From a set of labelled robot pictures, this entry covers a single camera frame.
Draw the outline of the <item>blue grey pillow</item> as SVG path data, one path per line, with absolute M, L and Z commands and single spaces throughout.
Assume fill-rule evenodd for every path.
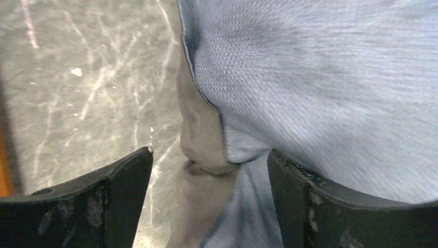
M 234 191 L 198 247 L 284 247 L 276 150 L 346 188 L 437 202 L 437 1 L 179 1 Z

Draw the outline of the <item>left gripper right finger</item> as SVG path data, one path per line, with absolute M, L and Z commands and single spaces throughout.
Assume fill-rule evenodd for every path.
M 437 202 L 412 205 L 364 194 L 276 150 L 268 171 L 284 247 L 437 247 Z

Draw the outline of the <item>patchwork green beige pillowcase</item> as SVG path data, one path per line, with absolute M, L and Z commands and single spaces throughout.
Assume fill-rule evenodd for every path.
M 166 246 L 198 247 L 232 196 L 239 170 L 226 160 L 220 115 L 197 89 L 186 49 L 177 96 L 182 115 L 180 146 L 188 161 L 177 176 L 177 207 Z

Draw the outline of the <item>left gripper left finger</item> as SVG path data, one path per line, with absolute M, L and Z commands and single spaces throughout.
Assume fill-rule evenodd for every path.
M 70 181 L 1 198 L 1 247 L 132 247 L 152 164 L 142 147 Z

